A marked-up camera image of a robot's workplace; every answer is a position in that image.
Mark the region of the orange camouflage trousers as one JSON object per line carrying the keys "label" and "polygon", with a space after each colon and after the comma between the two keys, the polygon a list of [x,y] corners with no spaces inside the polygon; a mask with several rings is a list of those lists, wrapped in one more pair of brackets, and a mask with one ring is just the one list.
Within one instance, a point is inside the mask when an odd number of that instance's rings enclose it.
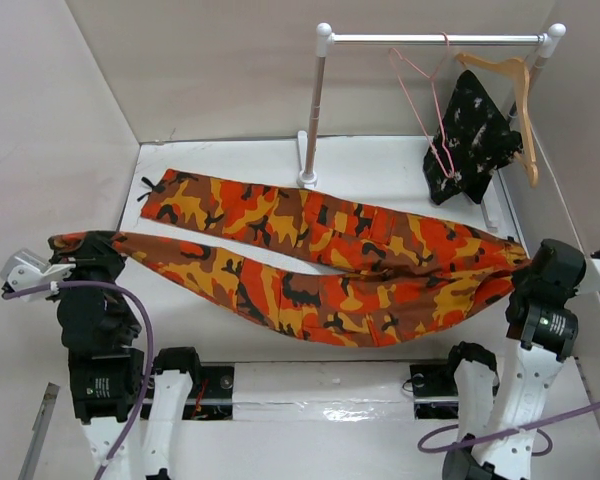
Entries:
{"label": "orange camouflage trousers", "polygon": [[449,329],[507,296],[530,260],[474,227],[317,191],[167,170],[145,219],[324,267],[284,270],[231,250],[127,231],[49,239],[53,258],[133,259],[269,330],[344,347],[387,347]]}

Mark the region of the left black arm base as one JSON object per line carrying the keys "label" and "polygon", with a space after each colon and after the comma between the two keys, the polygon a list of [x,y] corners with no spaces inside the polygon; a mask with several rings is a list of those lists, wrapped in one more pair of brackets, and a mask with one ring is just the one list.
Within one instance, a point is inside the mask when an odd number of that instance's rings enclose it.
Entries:
{"label": "left black arm base", "polygon": [[223,421],[233,418],[234,364],[204,364],[202,379],[193,386],[182,418]]}

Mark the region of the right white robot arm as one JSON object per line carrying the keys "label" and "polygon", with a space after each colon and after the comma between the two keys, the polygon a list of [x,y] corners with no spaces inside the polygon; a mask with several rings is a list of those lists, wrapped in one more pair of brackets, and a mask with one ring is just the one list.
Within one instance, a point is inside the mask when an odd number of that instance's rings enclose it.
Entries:
{"label": "right white robot arm", "polygon": [[536,432],[529,425],[541,417],[572,354],[578,318],[566,303],[585,271],[579,250],[543,240],[531,263],[513,276],[502,373],[466,359],[442,369],[445,387],[459,394],[457,442],[445,454],[443,478],[530,478]]}

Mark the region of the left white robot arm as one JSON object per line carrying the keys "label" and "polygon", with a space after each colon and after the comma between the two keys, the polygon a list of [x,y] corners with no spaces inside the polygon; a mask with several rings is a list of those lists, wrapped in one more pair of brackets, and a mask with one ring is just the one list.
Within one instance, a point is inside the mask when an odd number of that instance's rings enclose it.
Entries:
{"label": "left white robot arm", "polygon": [[92,447],[99,479],[172,479],[175,442],[188,399],[207,380],[193,347],[138,350],[140,323],[117,286],[127,259],[157,269],[142,235],[90,231],[49,240],[55,266],[68,266],[70,287],[54,294],[61,342],[68,351],[76,418]]}

